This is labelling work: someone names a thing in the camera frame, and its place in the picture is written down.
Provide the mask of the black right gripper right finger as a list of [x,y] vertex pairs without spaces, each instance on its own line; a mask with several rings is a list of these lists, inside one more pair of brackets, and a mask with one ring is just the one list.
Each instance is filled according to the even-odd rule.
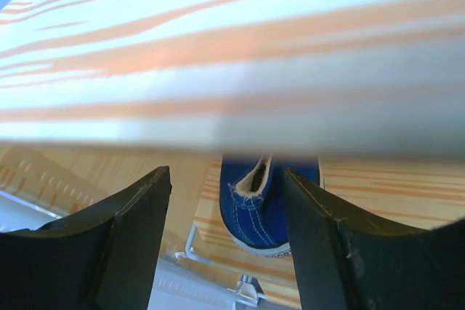
[[288,240],[303,309],[462,309],[464,221],[419,229],[283,172]]

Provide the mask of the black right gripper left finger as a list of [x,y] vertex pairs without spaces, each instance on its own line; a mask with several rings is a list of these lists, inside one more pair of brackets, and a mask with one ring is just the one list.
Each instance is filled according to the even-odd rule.
[[3,309],[146,309],[171,194],[160,166],[42,227],[1,235]]

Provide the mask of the frosted white cabinet door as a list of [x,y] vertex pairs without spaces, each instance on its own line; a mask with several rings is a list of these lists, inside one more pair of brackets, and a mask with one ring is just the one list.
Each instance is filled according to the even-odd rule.
[[[1,231],[36,229],[60,216],[1,193]],[[231,289],[208,281],[166,259],[158,261],[149,309],[252,309]]]

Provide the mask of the blue canvas sneaker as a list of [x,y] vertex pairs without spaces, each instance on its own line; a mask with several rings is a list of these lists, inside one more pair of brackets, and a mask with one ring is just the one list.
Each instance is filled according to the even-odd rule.
[[219,180],[219,209],[233,242],[257,256],[281,258],[291,254],[283,207],[282,178],[291,168],[323,187],[316,158],[305,161],[223,157]]

